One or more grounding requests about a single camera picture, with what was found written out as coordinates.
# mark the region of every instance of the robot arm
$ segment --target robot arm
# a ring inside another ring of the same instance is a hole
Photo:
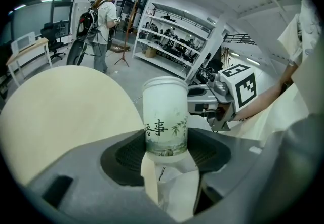
[[[211,74],[207,84],[190,86],[188,111],[206,117],[213,131],[229,131],[227,122],[256,97],[253,69],[238,64]]]

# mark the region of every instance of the ceiling light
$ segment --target ceiling light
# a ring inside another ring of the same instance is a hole
[[[231,52],[232,55],[239,57],[239,54],[236,54],[234,52]]]
[[[256,62],[256,61],[254,61],[254,60],[251,60],[251,59],[249,59],[249,58],[247,58],[247,60],[248,60],[248,61],[251,61],[252,63],[257,64],[257,65],[260,66],[260,63],[259,63],[259,62]]]
[[[25,4],[22,4],[22,5],[20,5],[20,6],[16,7],[16,8],[14,8],[14,10],[17,10],[17,9],[23,8],[23,7],[25,7],[25,6],[26,6]]]

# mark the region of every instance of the chinese characters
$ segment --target chinese characters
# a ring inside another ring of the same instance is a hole
[[[160,136],[161,132],[164,132],[165,130],[168,130],[163,127],[164,122],[162,122],[160,119],[157,120],[157,122],[154,123],[155,128],[151,129],[149,124],[146,124],[144,126],[144,131],[148,136],[151,136],[150,131],[154,131],[157,136]]]

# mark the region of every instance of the white shirt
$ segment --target white shirt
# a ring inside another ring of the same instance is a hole
[[[98,38],[95,36],[93,42],[107,44],[109,38],[109,28],[107,22],[115,20],[117,17],[116,6],[113,2],[105,2],[98,8]]]

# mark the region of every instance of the cup lid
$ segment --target cup lid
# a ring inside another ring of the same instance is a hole
[[[183,81],[182,79],[179,79],[179,78],[176,78],[173,76],[160,76],[160,77],[152,78],[144,83],[142,91],[146,90],[149,87],[161,85],[161,84],[176,84],[176,85],[179,85],[179,86],[182,86],[183,88],[185,88],[188,93],[187,83],[185,81]]]

